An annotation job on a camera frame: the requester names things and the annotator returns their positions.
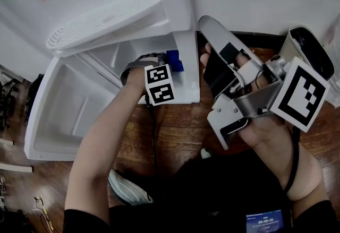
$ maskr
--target blue plastic part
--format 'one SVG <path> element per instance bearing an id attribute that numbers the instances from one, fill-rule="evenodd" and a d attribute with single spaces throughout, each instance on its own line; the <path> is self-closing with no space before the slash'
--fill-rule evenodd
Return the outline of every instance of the blue plastic part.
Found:
<path id="1" fill-rule="evenodd" d="M 168 56 L 169 65 L 172 72 L 183 72 L 183 64 L 180 61 L 180 53 L 178 50 L 169 50 L 166 52 Z"/>

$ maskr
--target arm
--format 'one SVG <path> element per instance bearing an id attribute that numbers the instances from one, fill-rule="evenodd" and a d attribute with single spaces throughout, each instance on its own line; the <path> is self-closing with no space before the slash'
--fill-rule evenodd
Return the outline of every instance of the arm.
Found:
<path id="1" fill-rule="evenodd" d="M 82 140 L 70 173 L 65 209 L 93 214 L 109 224 L 107 178 L 144 83 L 144 69 L 132 70 L 127 84 Z"/>
<path id="2" fill-rule="evenodd" d="M 206 45 L 206 50 L 208 54 L 201 56 L 204 66 L 208 63 L 211 52 L 210 44 Z M 239 54 L 236 61 L 242 66 L 248 59 Z M 267 83 L 263 76 L 258 77 L 257 84 L 260 87 L 264 87 Z M 255 82 L 252 82 L 251 87 L 252 91 L 258 89 Z M 239 131 L 239 135 L 275 174 L 284 189 L 293 164 L 292 139 L 284 121 L 277 116 L 253 119 L 248 126 Z M 316 203 L 328 199 L 321 166 L 302 145 L 295 180 L 287 196 L 293 201 L 293 218 L 298 217 Z"/>

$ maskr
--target person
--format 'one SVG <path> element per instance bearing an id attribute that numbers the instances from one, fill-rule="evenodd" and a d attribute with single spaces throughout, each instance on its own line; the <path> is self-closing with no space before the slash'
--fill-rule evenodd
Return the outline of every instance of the person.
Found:
<path id="1" fill-rule="evenodd" d="M 206 66 L 211 46 L 201 56 Z M 239 54 L 242 66 L 247 58 Z M 291 133 L 277 116 L 253 119 L 239 130 L 251 150 L 188 162 L 158 200 L 112 170 L 125 126 L 145 93 L 144 69 L 99 115 L 79 147 L 67 189 L 63 232 L 223 230 L 226 232 L 340 232 L 321 166 L 300 146 L 293 185 Z M 257 78 L 263 87 L 267 81 Z M 258 87 L 252 83 L 252 90 Z M 108 207 L 107 183 L 128 205 Z"/>

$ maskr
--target sleeve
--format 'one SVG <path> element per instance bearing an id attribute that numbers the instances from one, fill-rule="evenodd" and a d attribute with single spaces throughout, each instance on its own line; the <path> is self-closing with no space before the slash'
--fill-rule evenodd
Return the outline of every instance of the sleeve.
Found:
<path id="1" fill-rule="evenodd" d="M 294 232 L 340 232 L 340 222 L 329 200 L 319 202 L 294 221 Z"/>
<path id="2" fill-rule="evenodd" d="M 110 232 L 110 226 L 102 219 L 80 211 L 65 210 L 63 233 L 74 232 Z"/>

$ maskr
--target white shoe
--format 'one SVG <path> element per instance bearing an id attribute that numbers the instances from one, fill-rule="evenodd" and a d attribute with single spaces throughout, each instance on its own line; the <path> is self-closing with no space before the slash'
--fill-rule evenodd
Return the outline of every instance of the white shoe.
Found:
<path id="1" fill-rule="evenodd" d="M 123 178 L 113 169 L 111 169 L 108 176 L 108 182 L 113 192 L 129 205 L 142 205 L 154 202 L 146 191 L 135 183 Z"/>

